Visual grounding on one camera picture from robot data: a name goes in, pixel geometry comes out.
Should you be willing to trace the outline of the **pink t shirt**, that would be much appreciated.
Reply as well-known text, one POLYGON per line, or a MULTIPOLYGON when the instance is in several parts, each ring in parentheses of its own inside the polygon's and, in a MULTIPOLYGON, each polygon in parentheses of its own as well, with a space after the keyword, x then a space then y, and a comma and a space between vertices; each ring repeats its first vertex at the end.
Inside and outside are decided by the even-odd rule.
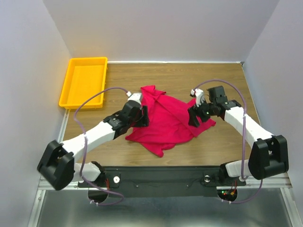
POLYGON ((189 142, 216 125, 212 119, 200 122, 197 128, 188 124, 187 110, 196 103, 194 98, 185 103, 157 90, 154 85, 141 87, 141 93, 142 104, 148 109, 149 126, 133 128, 125 139, 140 143, 158 157, 163 157, 165 150, 189 142))

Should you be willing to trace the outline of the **yellow plastic tray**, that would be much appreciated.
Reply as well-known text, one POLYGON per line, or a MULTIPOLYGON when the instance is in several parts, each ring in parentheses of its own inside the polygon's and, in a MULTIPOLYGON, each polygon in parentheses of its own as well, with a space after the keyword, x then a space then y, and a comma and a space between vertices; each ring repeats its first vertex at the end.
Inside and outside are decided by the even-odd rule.
POLYGON ((59 106, 77 109, 87 99, 105 89, 106 57, 71 58, 67 67, 59 106))

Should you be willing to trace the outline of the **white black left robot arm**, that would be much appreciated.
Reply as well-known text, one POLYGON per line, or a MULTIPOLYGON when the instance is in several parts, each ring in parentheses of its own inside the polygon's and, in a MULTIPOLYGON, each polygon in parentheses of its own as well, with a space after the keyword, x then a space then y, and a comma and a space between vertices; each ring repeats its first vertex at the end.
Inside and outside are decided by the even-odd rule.
POLYGON ((79 164, 89 151, 125 134, 131 127, 149 124, 148 107, 130 100, 123 109, 106 117, 97 126, 81 135, 58 142, 49 142, 40 159, 37 170, 57 191, 76 181, 90 181, 94 186, 105 182, 101 165, 96 162, 79 164))

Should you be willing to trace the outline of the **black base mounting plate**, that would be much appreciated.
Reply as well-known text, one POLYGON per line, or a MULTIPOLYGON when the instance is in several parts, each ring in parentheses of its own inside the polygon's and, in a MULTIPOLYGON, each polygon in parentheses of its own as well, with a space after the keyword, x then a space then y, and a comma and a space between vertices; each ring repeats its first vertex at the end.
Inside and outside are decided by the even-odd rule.
POLYGON ((112 191, 127 197, 216 197, 217 187, 245 186, 219 166, 106 166, 112 191))

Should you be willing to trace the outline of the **aluminium frame rail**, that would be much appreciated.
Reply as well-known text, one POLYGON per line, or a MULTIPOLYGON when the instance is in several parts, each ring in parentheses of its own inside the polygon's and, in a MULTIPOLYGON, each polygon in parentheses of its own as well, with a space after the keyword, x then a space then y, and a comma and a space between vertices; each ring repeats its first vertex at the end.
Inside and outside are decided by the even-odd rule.
MULTIPOLYGON (((91 184, 87 183, 86 181, 76 181, 76 182, 71 182, 69 183, 65 188, 62 190, 85 190, 88 193, 88 199, 93 200, 96 198, 95 203, 97 205, 104 205, 106 198, 110 197, 111 194, 107 193, 107 191, 110 190, 109 188, 109 181, 106 177, 106 171, 105 167, 102 168, 102 173, 99 178, 97 178, 97 181, 94 186, 91 184)), ((285 201, 286 209, 287 211, 291 210, 291 206, 294 205, 294 202, 290 202, 290 192, 287 191, 288 188, 291 188, 291 182, 289 180, 289 177, 287 173, 275 175, 272 177, 265 178, 263 180, 257 180, 252 176, 246 177, 245 181, 245 186, 237 186, 238 188, 245 188, 245 187, 251 187, 251 188, 281 188, 282 190, 282 196, 285 201)), ((217 187, 217 192, 218 192, 218 198, 222 202, 229 203, 230 199, 225 199, 223 192, 221 192, 221 189, 224 189, 222 187, 217 187)))

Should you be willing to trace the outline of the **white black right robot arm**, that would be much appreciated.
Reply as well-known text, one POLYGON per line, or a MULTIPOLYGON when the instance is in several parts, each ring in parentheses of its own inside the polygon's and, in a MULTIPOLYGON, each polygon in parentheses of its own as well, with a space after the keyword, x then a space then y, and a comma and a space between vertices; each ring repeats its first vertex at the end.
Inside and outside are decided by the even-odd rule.
POLYGON ((241 136, 243 145, 251 148, 249 159, 222 164, 218 172, 218 180, 229 184, 235 177, 245 181, 252 176, 257 180, 286 173, 289 170, 287 140, 284 136, 268 132, 245 112, 236 100, 230 100, 223 86, 208 89, 209 101, 204 91, 195 88, 190 92, 196 103, 188 109, 188 124, 199 127, 210 120, 211 116, 221 117, 241 136))

